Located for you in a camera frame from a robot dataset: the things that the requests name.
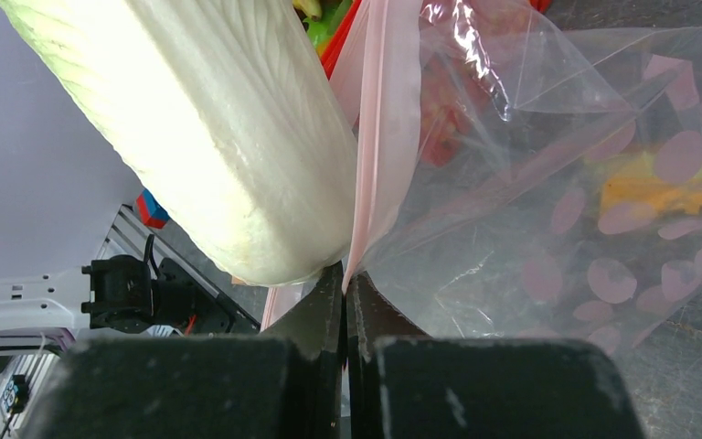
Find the green vegetable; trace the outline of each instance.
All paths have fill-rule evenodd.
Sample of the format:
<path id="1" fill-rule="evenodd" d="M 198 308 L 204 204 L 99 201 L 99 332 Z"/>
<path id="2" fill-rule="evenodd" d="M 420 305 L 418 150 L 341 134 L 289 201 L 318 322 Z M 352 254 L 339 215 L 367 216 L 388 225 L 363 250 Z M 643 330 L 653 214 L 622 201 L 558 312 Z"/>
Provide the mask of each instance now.
<path id="1" fill-rule="evenodd" d="M 325 5 L 321 20 L 313 21 L 310 17 L 303 20 L 308 25 L 308 38 L 315 48 L 332 38 L 352 3 L 353 0 L 343 0 L 333 5 Z"/>

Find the black bracket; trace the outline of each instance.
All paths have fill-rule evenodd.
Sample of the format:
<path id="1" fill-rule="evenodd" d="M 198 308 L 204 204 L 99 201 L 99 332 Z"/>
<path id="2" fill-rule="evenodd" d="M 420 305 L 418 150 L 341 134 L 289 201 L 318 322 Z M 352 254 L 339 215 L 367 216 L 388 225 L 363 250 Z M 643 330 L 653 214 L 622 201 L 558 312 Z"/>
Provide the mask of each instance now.
<path id="1" fill-rule="evenodd" d="M 83 303 L 90 328 L 109 327 L 139 334 L 153 325 L 188 333 L 257 334 L 260 324 L 224 292 L 214 296 L 175 261 L 164 258 L 159 276 L 145 261 L 130 255 L 92 261 L 82 267 L 90 276 L 94 300 Z"/>

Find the gray table surface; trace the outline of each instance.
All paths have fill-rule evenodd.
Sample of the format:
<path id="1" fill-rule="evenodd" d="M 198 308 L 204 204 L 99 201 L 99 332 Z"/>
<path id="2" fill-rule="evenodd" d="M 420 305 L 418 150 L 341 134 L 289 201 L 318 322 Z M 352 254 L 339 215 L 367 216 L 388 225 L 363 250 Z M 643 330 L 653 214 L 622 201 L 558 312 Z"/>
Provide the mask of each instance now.
<path id="1" fill-rule="evenodd" d="M 702 27 L 702 0 L 555 0 L 548 17 L 563 29 Z M 161 232 L 209 280 L 257 318 L 267 290 L 233 286 L 176 225 Z M 617 363 L 651 438 L 702 438 L 702 294 Z"/>

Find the red object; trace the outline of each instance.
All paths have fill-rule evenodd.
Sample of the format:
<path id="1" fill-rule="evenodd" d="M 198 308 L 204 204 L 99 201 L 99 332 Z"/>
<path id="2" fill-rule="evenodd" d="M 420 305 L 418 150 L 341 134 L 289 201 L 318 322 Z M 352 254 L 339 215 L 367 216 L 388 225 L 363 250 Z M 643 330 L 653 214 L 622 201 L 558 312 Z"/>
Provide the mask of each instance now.
<path id="1" fill-rule="evenodd" d="M 186 325 L 186 329 L 184 330 L 184 335 L 188 336 L 192 332 L 192 327 L 195 326 L 195 321 L 197 320 L 197 316 L 191 316 L 189 317 L 189 323 Z"/>
<path id="2" fill-rule="evenodd" d="M 330 78 L 335 70 L 340 51 L 346 43 L 348 31 L 356 17 L 356 11 L 363 1 L 365 0 L 356 0 L 351 5 L 324 50 L 321 61 L 327 78 Z M 553 3 L 552 0 L 529 0 L 529 2 L 540 13 L 547 11 Z M 506 26 L 502 23 L 499 25 L 500 29 Z M 465 75 L 462 75 L 466 78 L 463 85 L 464 95 L 472 101 L 472 105 L 462 102 L 462 97 L 455 90 L 447 69 L 456 70 L 460 75 L 463 70 L 466 70 Z M 447 165 L 462 145 L 454 135 L 469 134 L 472 130 L 471 121 L 465 115 L 466 109 L 468 106 L 482 109 L 488 103 L 489 94 L 486 89 L 489 84 L 485 83 L 484 78 L 476 80 L 473 75 L 474 73 L 466 64 L 455 60 L 452 65 L 443 65 L 443 61 L 433 59 L 425 67 L 421 75 L 420 159 L 422 162 L 437 167 Z"/>
<path id="3" fill-rule="evenodd" d="M 135 200 L 135 207 L 141 222 L 147 227 L 162 229 L 170 220 L 165 209 L 157 204 L 152 194 L 146 189 Z"/>
<path id="4" fill-rule="evenodd" d="M 324 53 L 322 54 L 322 67 L 324 67 L 324 73 L 326 73 L 327 78 L 332 76 L 332 72 L 335 70 L 335 64 L 337 64 L 337 57 L 340 56 L 340 50 L 346 43 L 346 38 L 348 37 L 348 30 L 351 28 L 351 24 L 354 22 L 354 17 L 356 17 L 356 11 L 359 10 L 359 4 L 365 0 L 355 0 L 348 8 L 346 16 L 343 17 L 343 21 L 340 22 L 340 26 L 337 27 L 335 34 L 332 39 L 329 40 Z"/>

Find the white panel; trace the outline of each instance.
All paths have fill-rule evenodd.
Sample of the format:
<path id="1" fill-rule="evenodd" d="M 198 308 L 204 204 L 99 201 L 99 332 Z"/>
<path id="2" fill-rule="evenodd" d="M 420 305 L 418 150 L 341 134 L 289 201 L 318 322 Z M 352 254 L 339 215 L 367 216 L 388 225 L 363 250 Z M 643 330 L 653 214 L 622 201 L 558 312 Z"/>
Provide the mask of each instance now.
<path id="1" fill-rule="evenodd" d="M 140 189 L 0 9 L 0 278 L 89 263 Z"/>

